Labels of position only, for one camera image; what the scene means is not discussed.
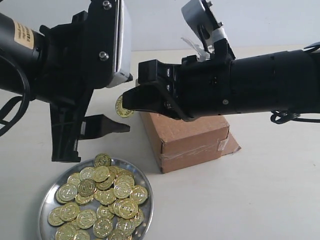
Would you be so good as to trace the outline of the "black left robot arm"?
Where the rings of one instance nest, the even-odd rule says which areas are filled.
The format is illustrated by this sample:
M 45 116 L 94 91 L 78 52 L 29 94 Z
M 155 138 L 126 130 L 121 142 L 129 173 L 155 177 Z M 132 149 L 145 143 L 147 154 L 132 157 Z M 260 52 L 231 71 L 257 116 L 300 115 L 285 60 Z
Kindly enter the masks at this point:
M 86 115 L 94 90 L 133 79 L 130 64 L 131 19 L 122 0 L 93 0 L 70 23 L 39 31 L 1 15 L 0 87 L 16 93 L 0 110 L 1 134 L 31 101 L 46 102 L 52 161 L 80 162 L 80 140 L 130 131 L 103 114 Z

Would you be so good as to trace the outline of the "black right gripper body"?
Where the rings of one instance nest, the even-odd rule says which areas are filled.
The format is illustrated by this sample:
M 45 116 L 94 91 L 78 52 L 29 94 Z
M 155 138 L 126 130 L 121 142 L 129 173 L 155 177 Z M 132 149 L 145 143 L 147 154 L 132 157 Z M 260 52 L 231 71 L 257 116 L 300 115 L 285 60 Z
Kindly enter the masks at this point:
M 190 121 L 200 117 L 227 115 L 231 110 L 228 96 L 228 71 L 225 62 L 197 62 L 189 56 L 180 64 L 148 60 L 138 65 L 138 85 L 165 87 L 177 99 Z

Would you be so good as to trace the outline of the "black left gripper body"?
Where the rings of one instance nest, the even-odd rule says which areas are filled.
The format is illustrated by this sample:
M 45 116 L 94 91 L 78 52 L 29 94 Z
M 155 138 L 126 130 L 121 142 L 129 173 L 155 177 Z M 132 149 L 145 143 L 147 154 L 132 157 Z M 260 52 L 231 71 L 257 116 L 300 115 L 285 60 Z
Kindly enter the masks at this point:
M 37 79 L 39 99 L 75 106 L 85 93 L 111 85 L 119 12 L 118 0 L 92 0 L 70 23 L 40 26 L 45 48 Z

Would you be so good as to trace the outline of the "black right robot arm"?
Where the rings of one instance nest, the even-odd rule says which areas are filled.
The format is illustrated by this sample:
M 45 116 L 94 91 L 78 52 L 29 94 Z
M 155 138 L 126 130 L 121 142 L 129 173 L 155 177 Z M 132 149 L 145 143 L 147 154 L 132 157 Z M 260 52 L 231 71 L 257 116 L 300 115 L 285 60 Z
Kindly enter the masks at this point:
M 320 52 L 281 51 L 242 59 L 224 54 L 180 64 L 148 60 L 138 84 L 122 95 L 125 109 L 175 120 L 270 112 L 274 123 L 320 111 Z

